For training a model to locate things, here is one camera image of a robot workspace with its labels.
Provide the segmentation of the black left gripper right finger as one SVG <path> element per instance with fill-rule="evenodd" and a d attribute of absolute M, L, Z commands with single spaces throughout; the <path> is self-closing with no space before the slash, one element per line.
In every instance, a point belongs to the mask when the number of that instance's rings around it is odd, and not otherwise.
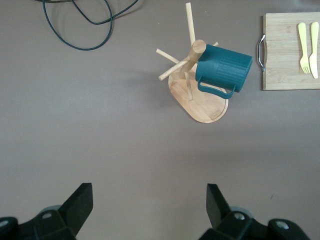
<path fill-rule="evenodd" d="M 296 223 L 274 218 L 263 225 L 242 210 L 230 208 L 217 184 L 208 184 L 206 211 L 211 223 L 201 240 L 308 240 Z"/>

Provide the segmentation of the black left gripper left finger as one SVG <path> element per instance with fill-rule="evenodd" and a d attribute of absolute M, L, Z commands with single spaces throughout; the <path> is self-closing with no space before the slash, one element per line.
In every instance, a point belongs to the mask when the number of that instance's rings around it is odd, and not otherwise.
<path fill-rule="evenodd" d="M 19 224 L 12 216 L 0 218 L 2 240 L 75 240 L 93 209 L 93 187 L 82 183 L 62 204 L 44 208 Z"/>

